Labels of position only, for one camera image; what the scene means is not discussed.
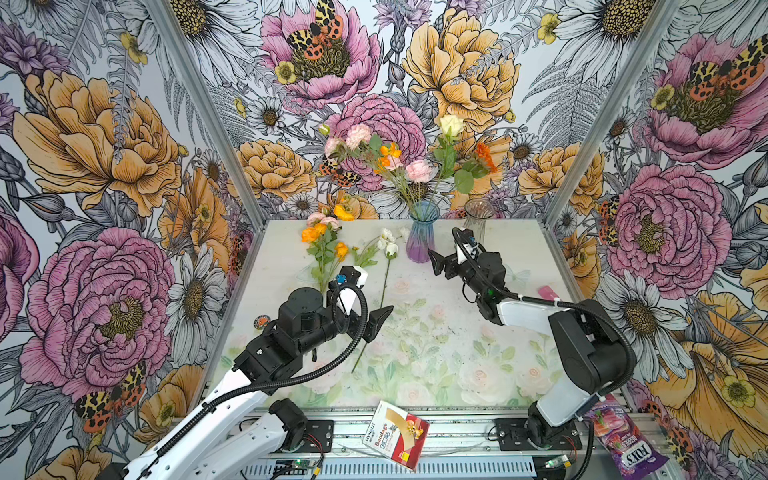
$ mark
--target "flower bouquet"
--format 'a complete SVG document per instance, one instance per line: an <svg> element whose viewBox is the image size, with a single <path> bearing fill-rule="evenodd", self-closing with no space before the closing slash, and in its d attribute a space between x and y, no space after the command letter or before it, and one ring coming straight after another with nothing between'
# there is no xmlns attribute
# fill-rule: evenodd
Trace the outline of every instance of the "flower bouquet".
<svg viewBox="0 0 768 480"><path fill-rule="evenodd" d="M365 124L353 125L344 139L329 136L325 148L329 159L341 163L347 158L355 158L392 183L408 205L413 219L406 251L408 258L418 263L429 260L427 250L435 246L433 224L440 217L440 209L435 202L435 193L440 189L436 187L429 198L425 199L420 193L427 190L425 184L433 180L437 180L438 184L452 182L459 193L469 194L475 186L475 179L498 171L488 146L483 143L478 143L468 158L457 158L455 145L463 140L459 135L464 131L464 121L461 118L445 115L439 118L437 123L442 134L432 152L432 161L409 161L403 158L396 143L385 144L382 138ZM321 132L330 134L326 126L321 127Z"/></svg>
<svg viewBox="0 0 768 480"><path fill-rule="evenodd" d="M342 205L337 205L336 210L347 214ZM328 282L349 252L344 242L337 241L339 230L341 225L336 218L316 212L306 220L306 228L301 232L301 241L310 245L307 253L317 261L310 272L321 293L325 293Z"/></svg>

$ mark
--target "pink flower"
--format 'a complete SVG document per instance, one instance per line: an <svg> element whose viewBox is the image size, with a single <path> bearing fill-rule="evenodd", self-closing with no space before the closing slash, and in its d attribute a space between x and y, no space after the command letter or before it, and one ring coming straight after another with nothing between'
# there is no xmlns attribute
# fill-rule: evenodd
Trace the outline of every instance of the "pink flower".
<svg viewBox="0 0 768 480"><path fill-rule="evenodd" d="M666 299L696 293L728 254L731 229L722 204L712 177L690 165L641 168L619 196L611 267L656 284Z"/></svg>
<svg viewBox="0 0 768 480"><path fill-rule="evenodd" d="M705 101L693 101L690 88L685 87L691 65L700 61L722 65L747 45L731 47L731 38L718 45L715 35L704 39L696 34L667 62L667 71L660 72L656 87L671 85L674 96L663 103L664 108L650 110L643 131L653 151L714 170L744 155L768 135L768 74L741 92L728 89L725 95L714 93Z"/></svg>
<svg viewBox="0 0 768 480"><path fill-rule="evenodd" d="M331 228L331 230L338 230L341 228L341 225L339 224L339 221L334 217L325 217L323 218L320 223L323 225L327 225Z"/></svg>
<svg viewBox="0 0 768 480"><path fill-rule="evenodd" d="M358 93L365 93L373 88L379 73L381 48L376 34L368 36L366 27L360 25L360 18L354 8L349 13L340 2L335 2L336 14L342 18L344 32L343 47L349 53L349 66L344 74L337 76L326 74L319 78L303 79L285 85L291 98L306 110L322 108L328 104L348 101ZM309 13L296 12L288 15L281 11L280 16L268 15L261 21L262 49L261 63L274 69L281 61L293 61L293 49L288 45L288 35L299 30L309 30L315 21L315 6Z"/></svg>
<svg viewBox="0 0 768 480"><path fill-rule="evenodd" d="M389 163L385 165L384 168L386 168L387 170L395 170L396 168L400 168L404 166L400 157L387 155L386 158L389 161Z"/></svg>
<svg viewBox="0 0 768 480"><path fill-rule="evenodd" d="M366 124L355 124L346 132L346 146L355 150L361 141L370 142L373 130Z"/></svg>
<svg viewBox="0 0 768 480"><path fill-rule="evenodd" d="M35 336L19 359L22 378L79 399L110 391L140 362L152 375L170 349L163 330L174 281L163 250L128 228L54 253L29 289Z"/></svg>
<svg viewBox="0 0 768 480"><path fill-rule="evenodd" d="M424 160L417 160L406 167L408 179L417 184L426 184L432 179L432 165Z"/></svg>
<svg viewBox="0 0 768 480"><path fill-rule="evenodd" d="M344 142L342 142L341 138L329 137L325 148L326 157L330 157L342 143Z"/></svg>
<svg viewBox="0 0 768 480"><path fill-rule="evenodd" d="M0 341L16 325L24 304L24 285L38 269L35 241L10 215L0 212Z"/></svg>
<svg viewBox="0 0 768 480"><path fill-rule="evenodd" d="M377 94L355 97L344 106L341 114L331 115L326 123L340 137L347 135L353 125L366 124L382 138L385 145L392 142L398 144L405 164L424 158L426 140L419 116L410 108L399 107L387 97ZM360 190L382 189L382 178L374 174L365 162L348 158L342 167L360 175L362 180L357 184Z"/></svg>
<svg viewBox="0 0 768 480"><path fill-rule="evenodd" d="M314 214L311 214L309 218L306 219L306 225L308 227L314 227L315 223L320 222L322 219L326 218L325 215L323 215L320 212L315 212Z"/></svg>

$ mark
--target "snack bag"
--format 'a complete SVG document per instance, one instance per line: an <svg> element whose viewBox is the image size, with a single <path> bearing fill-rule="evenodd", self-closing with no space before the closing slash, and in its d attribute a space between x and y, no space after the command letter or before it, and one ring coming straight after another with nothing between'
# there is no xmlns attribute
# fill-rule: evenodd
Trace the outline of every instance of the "snack bag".
<svg viewBox="0 0 768 480"><path fill-rule="evenodd" d="M611 453L625 480L640 480L667 463L668 458L648 443L613 395L596 403L585 417L594 422L594 435Z"/></svg>

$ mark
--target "printed purple flower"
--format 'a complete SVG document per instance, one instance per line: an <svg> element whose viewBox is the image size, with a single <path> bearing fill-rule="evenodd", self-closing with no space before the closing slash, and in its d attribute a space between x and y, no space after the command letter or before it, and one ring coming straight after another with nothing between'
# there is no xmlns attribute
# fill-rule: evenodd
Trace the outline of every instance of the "printed purple flower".
<svg viewBox="0 0 768 480"><path fill-rule="evenodd" d="M306 60L286 40L295 31L310 28L315 21L314 6L308 14L296 12L288 16L281 12L278 17L264 17L261 23L261 48L266 52L261 56L262 65L276 69L293 100L307 110L346 102L358 93L370 91L376 83L381 56L378 36L368 36L354 8L348 13L337 2L336 14L343 20L342 38L330 48L331 55L317 61Z"/></svg>
<svg viewBox="0 0 768 480"><path fill-rule="evenodd" d="M694 463L698 478L717 480L740 480L739 468L720 453L720 446L706 435L689 430L690 442L694 447Z"/></svg>
<svg viewBox="0 0 768 480"><path fill-rule="evenodd" d="M35 336L20 357L22 378L79 399L110 391L139 362L153 374L170 349L164 329L174 281L163 250L128 228L54 253L29 289Z"/></svg>
<svg viewBox="0 0 768 480"><path fill-rule="evenodd" d="M694 100L689 80L691 65L709 61L721 65L738 56L747 42L718 45L715 35L696 34L680 48L667 71L656 80L644 137L653 151L672 160L714 170L725 167L768 136L768 75L760 75L744 90L727 88L704 100Z"/></svg>
<svg viewBox="0 0 768 480"><path fill-rule="evenodd" d="M0 342L16 325L24 304L24 285L38 269L35 241L10 215L0 212Z"/></svg>
<svg viewBox="0 0 768 480"><path fill-rule="evenodd" d="M424 158L426 139L419 116L410 108L399 107L387 97L377 94L355 97L344 106L341 114L331 115L326 124L332 134L342 138L353 125L368 125L384 144L395 142L398 145L402 152L400 160L405 165ZM350 158L342 166L360 175L362 180L358 187L361 190L382 189L382 178L364 162Z"/></svg>
<svg viewBox="0 0 768 480"><path fill-rule="evenodd" d="M387 25L405 22L412 30L429 22L430 0L379 0L373 8L379 13L376 24L379 30Z"/></svg>
<svg viewBox="0 0 768 480"><path fill-rule="evenodd" d="M488 0L449 0L448 8L455 8L457 12L465 10L470 17L481 18L485 14Z"/></svg>
<svg viewBox="0 0 768 480"><path fill-rule="evenodd" d="M731 229L715 181L690 165L647 165L619 196L618 244L608 247L617 275L629 271L663 298L692 295L725 261Z"/></svg>
<svg viewBox="0 0 768 480"><path fill-rule="evenodd" d="M0 63L26 77L42 76L51 70L56 75L68 70L69 60L59 55L58 46L50 45L34 32L25 34L18 25L0 22Z"/></svg>
<svg viewBox="0 0 768 480"><path fill-rule="evenodd" d="M13 114L17 111L18 107L13 106L13 100L8 94L0 94L0 134L11 134Z"/></svg>

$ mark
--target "glass vase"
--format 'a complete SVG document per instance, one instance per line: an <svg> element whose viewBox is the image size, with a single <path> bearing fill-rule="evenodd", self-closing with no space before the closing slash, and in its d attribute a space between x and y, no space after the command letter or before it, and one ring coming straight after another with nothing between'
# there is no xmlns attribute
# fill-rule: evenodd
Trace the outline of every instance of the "glass vase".
<svg viewBox="0 0 768 480"><path fill-rule="evenodd" d="M485 221L496 215L493 205L485 198L473 198L464 205L464 210L467 212L464 228L472 230L476 242L483 243L485 240Z"/></svg>
<svg viewBox="0 0 768 480"><path fill-rule="evenodd" d="M413 225L406 252L414 262L425 263L429 261L427 250L435 248L435 220L440 217L440 209L434 203L422 200L413 206L410 213Z"/></svg>

